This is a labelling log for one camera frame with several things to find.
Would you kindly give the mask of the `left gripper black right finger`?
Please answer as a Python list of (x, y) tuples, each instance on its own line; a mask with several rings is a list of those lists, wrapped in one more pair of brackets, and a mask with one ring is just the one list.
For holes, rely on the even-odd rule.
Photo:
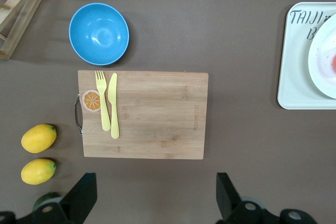
[(229, 218), (234, 209), (242, 202), (227, 173), (216, 175), (216, 201), (223, 220)]

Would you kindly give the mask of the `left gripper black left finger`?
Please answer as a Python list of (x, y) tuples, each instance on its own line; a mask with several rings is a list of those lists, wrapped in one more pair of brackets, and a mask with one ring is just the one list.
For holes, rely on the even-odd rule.
[(97, 201), (95, 173), (85, 173), (60, 201), (70, 223), (84, 223)]

